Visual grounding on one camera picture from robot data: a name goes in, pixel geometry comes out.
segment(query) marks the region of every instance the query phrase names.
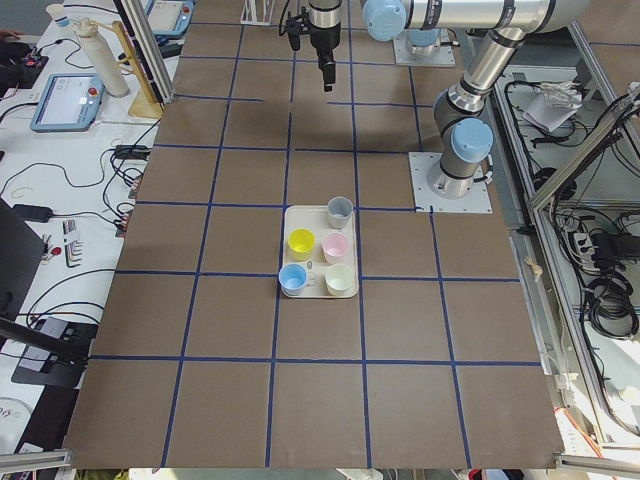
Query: white table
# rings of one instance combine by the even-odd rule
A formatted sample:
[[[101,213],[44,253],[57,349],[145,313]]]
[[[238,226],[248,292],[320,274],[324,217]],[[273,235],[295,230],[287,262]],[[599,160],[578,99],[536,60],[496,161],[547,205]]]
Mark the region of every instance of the white table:
[[[92,0],[90,3],[113,9],[113,4],[108,0]],[[72,20],[90,17],[110,25],[112,21],[118,19],[117,15],[93,9],[74,7],[68,10]],[[114,55],[117,56],[121,53],[122,48],[115,35],[104,29],[101,32],[107,39]],[[63,36],[61,30],[52,23],[38,42],[38,46],[53,43]],[[43,54],[49,56],[49,62],[34,87],[30,90],[21,90],[15,96],[0,101],[0,112],[19,103],[37,102],[49,75],[53,73],[93,73],[93,69],[79,70],[64,62],[64,58],[75,48],[76,46],[71,42],[63,42],[46,48]],[[73,55],[71,61],[78,65],[90,65],[82,51]],[[178,58],[167,59],[165,64],[173,77]],[[84,185],[99,180],[102,175],[100,169],[101,153],[116,144],[134,143],[154,123],[152,119],[128,116],[128,108],[140,87],[133,75],[127,76],[126,80],[131,92],[122,98],[113,98],[105,94],[98,117],[87,132],[34,133],[29,129],[29,123],[35,111],[34,107],[26,107],[9,114],[0,124],[0,150],[6,152],[4,159],[0,162],[0,189],[9,177],[35,162],[62,165],[75,184]],[[152,129],[141,141],[141,144],[153,145],[156,130],[156,128]],[[95,187],[72,188],[65,181],[61,170],[36,166],[14,179],[2,194],[2,198],[9,205],[25,203],[48,206],[53,209],[54,213],[91,211],[101,213],[108,218],[115,218],[102,201],[105,184],[113,175],[113,170],[109,165],[109,154],[104,156],[103,163],[106,172],[105,179]],[[131,166],[137,166],[142,170],[144,162],[137,162],[137,165],[132,163]],[[109,187],[111,205],[115,206],[127,200],[128,193],[129,188],[116,178]],[[81,266],[73,269],[68,268],[64,253],[54,257],[48,264],[41,265],[23,304],[22,312],[26,312],[43,292],[60,280],[90,270],[115,268],[123,243],[122,239],[115,237],[115,227],[93,216],[74,218],[83,242]],[[52,236],[51,244],[62,247],[62,222],[62,218],[53,218],[46,224],[30,223],[29,225],[39,235],[50,234]],[[65,282],[48,294],[34,311],[43,312],[54,305],[71,301],[87,301],[104,305],[112,277],[113,272],[101,272]],[[92,306],[70,306],[65,311],[87,313],[98,320],[101,315],[101,311]],[[75,315],[56,316],[73,322],[89,321]],[[20,317],[18,321],[24,324],[25,320],[24,317]],[[10,355],[21,355],[23,349],[23,344],[7,341],[0,351]],[[12,383],[11,375],[17,363],[17,359],[0,356],[0,397],[18,399],[33,409],[44,387]],[[12,441],[17,445],[22,431],[7,432],[5,429],[0,435],[2,436],[0,446],[8,445]],[[0,451],[0,454],[3,453],[13,453],[13,450]]]

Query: yellow cup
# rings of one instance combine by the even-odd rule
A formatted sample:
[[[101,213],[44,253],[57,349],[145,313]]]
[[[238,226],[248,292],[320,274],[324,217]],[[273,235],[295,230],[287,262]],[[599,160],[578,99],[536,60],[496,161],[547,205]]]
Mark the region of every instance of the yellow cup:
[[[311,257],[313,247],[316,244],[316,237],[311,230],[299,228],[291,232],[287,243],[289,244],[293,258],[298,262],[303,262],[309,260]]]

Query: gray cup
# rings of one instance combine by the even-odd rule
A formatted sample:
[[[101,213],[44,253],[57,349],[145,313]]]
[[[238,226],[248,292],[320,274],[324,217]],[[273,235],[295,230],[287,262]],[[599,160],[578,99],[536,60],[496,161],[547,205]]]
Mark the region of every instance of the gray cup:
[[[341,229],[346,227],[351,215],[353,215],[353,203],[345,197],[333,197],[329,200],[327,209],[331,228]]]

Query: cup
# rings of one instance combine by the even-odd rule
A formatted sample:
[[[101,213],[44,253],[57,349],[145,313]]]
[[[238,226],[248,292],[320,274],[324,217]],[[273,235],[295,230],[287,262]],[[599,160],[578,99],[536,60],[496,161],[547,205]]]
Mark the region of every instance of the cup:
[[[322,240],[322,251],[327,262],[341,263],[349,252],[349,239],[339,232],[330,233]]]
[[[349,218],[353,214],[353,203],[345,197],[333,197],[327,204],[327,210],[331,228],[341,229],[349,223]]]
[[[316,237],[311,230],[299,228],[291,232],[287,243],[293,258],[298,262],[303,262],[311,258],[313,247],[316,244]]]
[[[353,287],[355,272],[352,267],[344,263],[336,263],[327,268],[324,274],[329,293],[335,297],[340,297]]]
[[[305,287],[315,285],[315,279],[315,273],[307,272],[304,267],[297,263],[285,265],[278,272],[278,282],[280,282],[282,291],[292,296],[300,295]]]
[[[60,3],[52,3],[48,5],[45,10],[51,16],[51,19],[56,22],[58,27],[66,28],[69,26],[69,17],[67,17],[64,7]]]

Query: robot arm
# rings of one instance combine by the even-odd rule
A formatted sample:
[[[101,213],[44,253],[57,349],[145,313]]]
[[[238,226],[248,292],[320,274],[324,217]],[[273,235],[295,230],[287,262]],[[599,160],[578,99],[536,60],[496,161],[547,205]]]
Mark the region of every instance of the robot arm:
[[[333,50],[340,44],[342,0],[309,0],[309,8],[287,18],[286,32],[294,51],[300,50],[300,36],[309,35],[318,54],[318,68],[322,71],[324,91],[330,92],[336,83],[336,63]]]
[[[478,54],[447,93],[458,109],[475,115],[528,33],[567,26],[589,0],[361,0],[369,34],[391,40],[404,29],[488,28]]]
[[[490,128],[476,118],[498,77],[529,33],[568,25],[589,0],[361,0],[369,34],[391,40],[404,29],[488,28],[462,78],[434,106],[445,144],[440,162],[427,176],[431,189],[461,198],[473,185],[478,165],[493,144]]]

